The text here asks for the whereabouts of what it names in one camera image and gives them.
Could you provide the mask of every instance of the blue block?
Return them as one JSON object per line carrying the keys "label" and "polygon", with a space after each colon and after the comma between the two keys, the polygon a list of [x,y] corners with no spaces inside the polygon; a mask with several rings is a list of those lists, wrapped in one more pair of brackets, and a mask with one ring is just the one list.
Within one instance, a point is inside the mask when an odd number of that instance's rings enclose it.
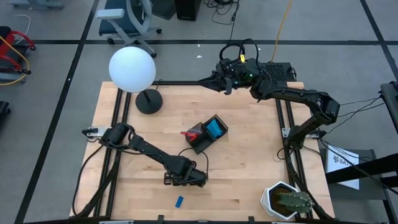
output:
{"label": "blue block", "polygon": [[210,134],[213,136],[213,138],[217,138],[223,133],[215,119],[211,121],[206,127],[209,130]]}
{"label": "blue block", "polygon": [[178,200],[177,200],[177,203],[175,204],[175,206],[176,206],[177,208],[180,208],[180,207],[181,207],[182,200],[184,200],[184,198],[181,197],[181,196],[179,196],[179,197],[178,197]]}

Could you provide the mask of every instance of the black lamp stand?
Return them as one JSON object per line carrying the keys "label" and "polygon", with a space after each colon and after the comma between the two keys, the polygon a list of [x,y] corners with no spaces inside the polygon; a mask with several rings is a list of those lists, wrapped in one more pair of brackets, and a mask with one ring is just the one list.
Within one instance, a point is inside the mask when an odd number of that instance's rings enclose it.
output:
{"label": "black lamp stand", "polygon": [[141,113],[153,114],[158,112],[163,105],[162,95],[153,89],[140,92],[136,98],[136,106]]}

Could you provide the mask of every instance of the white pot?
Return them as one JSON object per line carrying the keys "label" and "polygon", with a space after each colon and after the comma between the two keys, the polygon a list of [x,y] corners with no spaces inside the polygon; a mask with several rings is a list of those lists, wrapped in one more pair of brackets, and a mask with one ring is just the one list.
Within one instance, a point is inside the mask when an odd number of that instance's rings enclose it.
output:
{"label": "white pot", "polygon": [[279,181],[278,183],[276,183],[276,184],[273,185],[272,187],[269,187],[269,188],[267,188],[267,189],[264,190],[264,193],[262,194],[260,203],[261,203],[261,205],[264,207],[264,209],[267,211],[267,213],[268,213],[270,216],[278,216],[278,217],[283,218],[284,220],[290,220],[295,214],[297,214],[297,212],[294,212],[294,213],[292,213],[291,215],[289,215],[288,217],[286,217],[286,216],[284,216],[284,215],[282,215],[282,214],[279,214],[278,212],[276,212],[275,210],[273,210],[273,209],[271,208],[271,201],[270,201],[271,198],[270,198],[269,194],[270,194],[271,190],[272,190],[274,187],[278,186],[279,184],[284,185],[285,187],[291,189],[291,190],[294,191],[294,192],[298,192],[298,190],[297,190],[296,188],[290,186],[289,184],[286,184],[286,183],[283,182],[283,181]]}

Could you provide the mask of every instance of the wooden tabletop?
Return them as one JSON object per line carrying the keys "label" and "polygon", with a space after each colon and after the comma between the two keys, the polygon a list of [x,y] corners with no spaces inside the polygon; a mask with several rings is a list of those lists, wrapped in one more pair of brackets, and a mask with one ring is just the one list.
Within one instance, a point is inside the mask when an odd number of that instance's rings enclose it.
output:
{"label": "wooden tabletop", "polygon": [[[303,83],[289,83],[289,86],[303,88]],[[277,220],[259,202],[265,188],[280,180],[289,183],[285,162],[276,156],[282,148],[282,138],[275,100],[257,103],[244,88],[234,90],[229,96],[201,86],[160,86],[159,91],[164,101],[159,112],[140,113],[133,94],[127,119],[149,143],[169,154],[178,154],[189,146],[180,132],[215,114],[229,127],[228,133],[205,149],[210,165],[209,181],[204,188],[164,185],[165,170],[161,164],[146,156],[123,154],[112,219],[156,220],[158,215],[164,215],[165,220],[247,221],[248,216],[254,216],[256,221]],[[112,82],[102,84],[93,126],[110,125],[116,93]],[[118,121],[123,104],[122,100]],[[292,108],[296,124],[310,117],[305,105],[292,103]],[[318,151],[316,140],[307,139],[304,145]],[[85,159],[98,146],[88,143]],[[77,211],[98,188],[104,152],[103,149],[95,155],[83,171],[76,198]],[[320,156],[305,149],[301,154],[308,189],[325,211],[334,216]],[[183,155],[205,171],[203,154],[189,150]],[[184,197],[180,208],[175,207],[178,196]],[[106,192],[101,214],[107,199]]]}

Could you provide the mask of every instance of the succulent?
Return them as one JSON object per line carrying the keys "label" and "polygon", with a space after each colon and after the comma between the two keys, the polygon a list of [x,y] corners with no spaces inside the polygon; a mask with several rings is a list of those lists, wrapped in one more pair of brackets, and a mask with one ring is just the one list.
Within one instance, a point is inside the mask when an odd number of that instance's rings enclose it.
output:
{"label": "succulent", "polygon": [[314,206],[314,202],[305,192],[279,193],[277,195],[280,197],[278,203],[293,212],[306,213]]}

